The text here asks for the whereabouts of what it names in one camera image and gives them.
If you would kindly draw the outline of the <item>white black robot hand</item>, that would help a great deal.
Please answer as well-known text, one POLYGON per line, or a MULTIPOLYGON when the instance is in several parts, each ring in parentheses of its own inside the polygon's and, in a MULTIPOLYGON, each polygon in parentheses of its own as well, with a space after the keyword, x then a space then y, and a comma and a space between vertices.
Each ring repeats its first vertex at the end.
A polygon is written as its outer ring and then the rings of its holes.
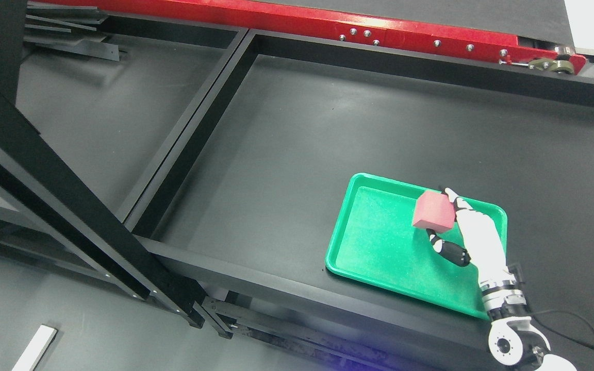
POLYGON ((443 188, 441 193, 453 206, 464 244, 460 246, 444 240, 434 230, 427 229, 427 239, 433 250, 459 267, 474 265, 481 288, 488 288, 491 282, 514 280, 507 268, 504 246, 490 216, 474 209, 451 188, 443 188))

